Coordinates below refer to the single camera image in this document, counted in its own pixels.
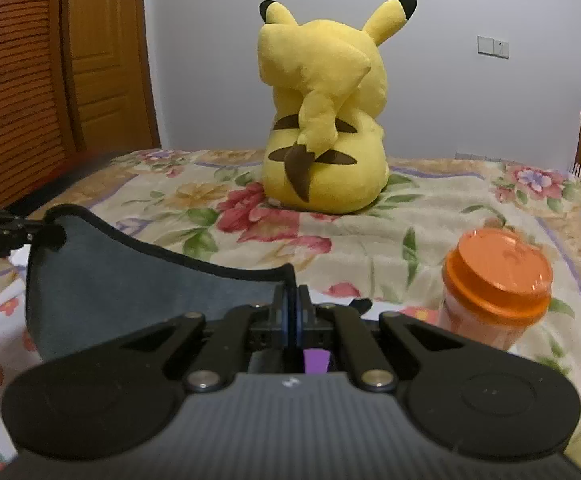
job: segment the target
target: purple object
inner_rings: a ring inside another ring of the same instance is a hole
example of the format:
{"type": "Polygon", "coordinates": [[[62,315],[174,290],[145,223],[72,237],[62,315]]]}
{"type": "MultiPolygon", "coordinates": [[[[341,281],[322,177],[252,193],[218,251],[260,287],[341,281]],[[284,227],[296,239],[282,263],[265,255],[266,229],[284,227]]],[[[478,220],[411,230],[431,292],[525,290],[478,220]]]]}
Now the purple object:
{"type": "Polygon", "coordinates": [[[305,372],[308,374],[325,374],[328,371],[328,350],[304,350],[305,372]]]}

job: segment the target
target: silver bolt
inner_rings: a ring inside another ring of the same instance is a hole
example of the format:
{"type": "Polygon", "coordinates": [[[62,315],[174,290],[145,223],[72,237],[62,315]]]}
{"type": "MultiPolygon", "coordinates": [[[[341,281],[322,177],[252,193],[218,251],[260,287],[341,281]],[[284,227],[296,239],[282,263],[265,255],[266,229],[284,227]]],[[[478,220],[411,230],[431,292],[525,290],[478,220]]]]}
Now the silver bolt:
{"type": "Polygon", "coordinates": [[[187,381],[190,386],[196,388],[209,388],[219,383],[219,375],[211,370],[197,370],[188,375],[187,381]]]}
{"type": "Polygon", "coordinates": [[[391,384],[393,379],[393,374],[388,370],[367,370],[362,374],[362,382],[376,388],[391,384]]]}

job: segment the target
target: bed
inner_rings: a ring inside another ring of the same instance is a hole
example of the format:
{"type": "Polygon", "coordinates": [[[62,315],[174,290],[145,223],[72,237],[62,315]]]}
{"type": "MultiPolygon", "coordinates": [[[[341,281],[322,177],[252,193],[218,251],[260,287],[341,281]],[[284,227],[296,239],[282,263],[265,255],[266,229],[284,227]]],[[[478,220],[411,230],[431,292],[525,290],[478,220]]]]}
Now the bed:
{"type": "MultiPolygon", "coordinates": [[[[581,180],[512,163],[391,158],[377,201],[357,214],[330,216],[267,203],[262,155],[130,153],[32,218],[77,203],[142,241],[222,266],[292,263],[316,300],[374,298],[367,316],[392,308],[430,323],[442,296],[440,266],[459,235],[480,226],[510,229],[541,249],[555,275],[549,313],[513,351],[563,373],[581,397],[581,180]]],[[[39,362],[24,323],[25,272],[25,251],[0,260],[0,393],[39,362]]],[[[0,423],[0,468],[14,453],[0,423]]],[[[567,455],[581,466],[581,420],[567,455]]]]}

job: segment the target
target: cup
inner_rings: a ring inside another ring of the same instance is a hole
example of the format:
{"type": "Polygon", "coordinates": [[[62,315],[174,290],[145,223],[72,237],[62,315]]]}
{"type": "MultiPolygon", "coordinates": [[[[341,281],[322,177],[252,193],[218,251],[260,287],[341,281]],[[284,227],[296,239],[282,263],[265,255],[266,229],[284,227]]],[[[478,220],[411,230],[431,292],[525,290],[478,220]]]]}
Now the cup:
{"type": "Polygon", "coordinates": [[[442,268],[438,325],[508,350],[549,308],[553,271],[516,234],[484,228],[461,236],[442,268]]]}

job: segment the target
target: plush toy ear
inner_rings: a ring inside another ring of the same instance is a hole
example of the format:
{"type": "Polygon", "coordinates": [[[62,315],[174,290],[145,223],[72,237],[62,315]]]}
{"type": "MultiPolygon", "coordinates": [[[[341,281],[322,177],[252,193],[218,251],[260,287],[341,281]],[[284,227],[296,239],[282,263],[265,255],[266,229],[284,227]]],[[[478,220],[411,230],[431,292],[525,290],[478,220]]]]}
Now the plush toy ear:
{"type": "Polygon", "coordinates": [[[389,0],[379,6],[368,19],[362,30],[377,46],[381,45],[406,25],[415,12],[417,0],[389,0]]]}
{"type": "Polygon", "coordinates": [[[291,12],[279,2],[264,0],[259,4],[259,13],[264,23],[277,23],[279,25],[297,25],[291,12]]]}

